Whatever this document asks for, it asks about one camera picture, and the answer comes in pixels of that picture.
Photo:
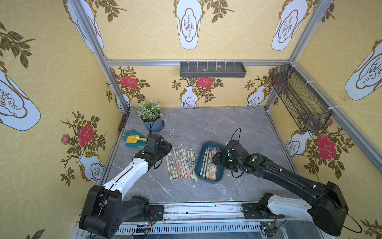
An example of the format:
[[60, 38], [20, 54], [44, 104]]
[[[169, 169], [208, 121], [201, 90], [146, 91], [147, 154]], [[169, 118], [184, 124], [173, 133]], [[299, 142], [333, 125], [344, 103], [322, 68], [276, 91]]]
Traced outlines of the red striped chopsticks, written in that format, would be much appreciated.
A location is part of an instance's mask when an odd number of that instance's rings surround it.
[[175, 148], [173, 148], [173, 152], [174, 152], [174, 159], [175, 159], [175, 162], [176, 162], [176, 165], [177, 165], [177, 169], [178, 169], [179, 178], [180, 178], [181, 181], [183, 181], [183, 176], [182, 176], [182, 172], [181, 172], [181, 169], [180, 169], [179, 160], [178, 160], [178, 156], [177, 156], [177, 152], [176, 152]]

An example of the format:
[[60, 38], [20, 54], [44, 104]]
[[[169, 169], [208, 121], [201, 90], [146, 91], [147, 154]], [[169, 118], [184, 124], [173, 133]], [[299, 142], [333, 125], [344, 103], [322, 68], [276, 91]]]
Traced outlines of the green panda chopsticks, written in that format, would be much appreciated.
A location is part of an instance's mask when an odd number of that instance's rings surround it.
[[183, 163], [183, 160], [182, 160], [182, 156], [181, 156], [181, 151], [180, 151], [180, 148], [177, 148], [176, 149], [176, 153], [178, 154], [178, 160], [179, 160], [179, 164], [180, 164], [180, 170], [182, 172], [182, 177], [187, 180], [187, 173], [186, 173], [186, 170], [184, 168], [184, 163]]

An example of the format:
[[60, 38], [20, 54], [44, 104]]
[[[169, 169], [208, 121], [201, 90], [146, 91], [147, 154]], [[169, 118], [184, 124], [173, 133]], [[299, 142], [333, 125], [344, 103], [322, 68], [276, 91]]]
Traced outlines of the teal plastic storage box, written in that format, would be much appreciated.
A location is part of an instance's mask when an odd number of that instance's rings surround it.
[[223, 150], [224, 146], [222, 144], [213, 141], [203, 143], [195, 166], [197, 179], [210, 183], [218, 183], [223, 179], [225, 168], [217, 166], [212, 161], [216, 153]]

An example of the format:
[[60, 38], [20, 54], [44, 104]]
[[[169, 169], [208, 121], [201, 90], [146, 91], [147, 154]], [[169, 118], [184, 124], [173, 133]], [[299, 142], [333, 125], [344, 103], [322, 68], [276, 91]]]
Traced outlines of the green label chopsticks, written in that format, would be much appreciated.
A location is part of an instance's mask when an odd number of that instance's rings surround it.
[[192, 169], [192, 158], [188, 148], [184, 148], [184, 156], [185, 156], [185, 161], [187, 164], [187, 170], [188, 170], [190, 181], [194, 181], [193, 169]]

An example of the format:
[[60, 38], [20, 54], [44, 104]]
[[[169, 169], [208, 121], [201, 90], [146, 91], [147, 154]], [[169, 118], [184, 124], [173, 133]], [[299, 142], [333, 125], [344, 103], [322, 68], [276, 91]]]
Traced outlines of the green tip chopsticks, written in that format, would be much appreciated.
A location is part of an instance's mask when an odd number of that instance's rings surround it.
[[195, 169], [196, 169], [196, 153], [195, 153], [195, 150], [191, 149], [191, 157], [192, 157], [192, 169], [193, 169], [193, 177], [194, 177], [194, 181], [198, 181], [197, 179], [197, 175], [196, 175], [196, 172], [195, 172]]

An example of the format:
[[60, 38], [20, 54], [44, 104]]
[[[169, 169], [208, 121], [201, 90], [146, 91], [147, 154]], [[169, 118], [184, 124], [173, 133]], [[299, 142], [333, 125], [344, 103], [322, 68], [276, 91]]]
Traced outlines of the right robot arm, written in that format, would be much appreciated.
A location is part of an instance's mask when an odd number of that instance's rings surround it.
[[294, 199], [265, 193], [252, 209], [260, 218], [292, 216], [314, 223], [331, 236], [340, 236], [349, 208], [336, 184], [309, 180], [258, 153], [235, 157], [230, 152], [218, 152], [212, 161], [233, 172], [241, 170], [242, 173], [269, 180], [298, 196]]

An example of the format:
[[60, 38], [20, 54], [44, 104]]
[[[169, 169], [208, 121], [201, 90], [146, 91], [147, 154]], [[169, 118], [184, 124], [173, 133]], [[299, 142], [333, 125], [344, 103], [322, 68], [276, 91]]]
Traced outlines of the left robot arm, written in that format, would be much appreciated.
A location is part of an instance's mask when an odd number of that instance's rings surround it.
[[172, 145], [165, 140], [156, 145], [147, 143], [132, 157], [132, 162], [112, 180], [102, 186], [90, 188], [79, 228], [92, 235], [110, 239], [122, 223], [147, 219], [151, 212], [149, 199], [133, 196], [123, 201], [123, 198], [139, 178], [171, 151]]

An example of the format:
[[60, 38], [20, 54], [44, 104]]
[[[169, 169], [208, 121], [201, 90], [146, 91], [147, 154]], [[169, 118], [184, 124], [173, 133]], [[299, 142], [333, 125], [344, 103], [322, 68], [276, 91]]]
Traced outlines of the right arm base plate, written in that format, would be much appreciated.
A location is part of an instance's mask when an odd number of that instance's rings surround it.
[[276, 219], [284, 219], [284, 215], [276, 215], [271, 212], [268, 208], [267, 204], [264, 202], [258, 203], [244, 203], [240, 208], [241, 212], [244, 214], [244, 218], [246, 220], [249, 219], [257, 219], [257, 220], [276, 220]]

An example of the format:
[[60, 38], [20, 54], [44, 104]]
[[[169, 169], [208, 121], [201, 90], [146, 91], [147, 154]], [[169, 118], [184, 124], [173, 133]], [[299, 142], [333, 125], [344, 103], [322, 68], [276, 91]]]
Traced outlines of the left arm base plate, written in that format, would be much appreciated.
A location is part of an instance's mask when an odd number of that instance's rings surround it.
[[161, 222], [164, 217], [164, 205], [149, 205], [143, 208], [137, 216], [127, 222]]

